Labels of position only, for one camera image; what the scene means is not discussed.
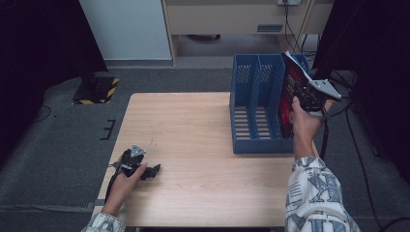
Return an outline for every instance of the cabinet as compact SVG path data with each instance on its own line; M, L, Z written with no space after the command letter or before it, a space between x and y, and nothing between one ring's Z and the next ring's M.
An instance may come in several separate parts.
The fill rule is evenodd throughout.
M180 35L272 34L280 47L289 49L289 28L297 41L303 34L320 34L333 0L302 0L298 6L287 7L274 0L162 0L165 22L175 61Z

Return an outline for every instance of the printed shirt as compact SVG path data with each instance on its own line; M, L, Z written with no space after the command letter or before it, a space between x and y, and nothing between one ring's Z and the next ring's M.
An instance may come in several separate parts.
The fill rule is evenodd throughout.
M343 207L340 182L320 158L301 158L293 164L285 231L360 231Z
M88 222L81 232L124 232L126 225L117 217L98 213Z

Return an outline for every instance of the finger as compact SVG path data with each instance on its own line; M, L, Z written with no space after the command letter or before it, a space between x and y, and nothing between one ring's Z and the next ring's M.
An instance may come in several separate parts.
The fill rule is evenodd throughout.
M136 168L135 172L131 175L131 178L138 180L139 177L144 174L145 169L147 168L147 163L141 164L138 168Z

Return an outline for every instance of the hand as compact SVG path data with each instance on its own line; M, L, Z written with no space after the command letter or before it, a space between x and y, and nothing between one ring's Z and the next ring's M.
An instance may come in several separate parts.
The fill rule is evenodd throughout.
M118 216L121 206L134 189L146 167L147 164L141 164L130 177L127 177L120 169L120 173L112 184L109 197L102 208L102 213Z
M326 101L325 109L328 111L332 106L330 101ZM322 118L312 116L301 108L301 103L297 97L293 98L292 108L294 112L293 133L294 133L294 154L295 160L302 157L314 156L312 143L314 136L322 127Z

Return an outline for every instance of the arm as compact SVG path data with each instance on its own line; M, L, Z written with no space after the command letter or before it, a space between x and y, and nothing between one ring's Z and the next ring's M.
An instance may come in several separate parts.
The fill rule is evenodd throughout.
M121 173L115 179L102 211L91 218L87 226L82 229L83 232L125 231L126 225L118 220L117 216L121 206L134 189L146 167L146 164L142 164L129 178L120 169Z
M312 149L322 120L305 112L294 99L295 163L289 178L285 231L360 231L343 207L340 182ZM329 110L331 104L325 104Z
M325 109L329 110L332 106L330 101L326 101ZM292 108L294 112L294 143L293 149L295 160L303 157L313 157L313 138L322 127L322 119L311 116L301 108L298 98L293 98Z

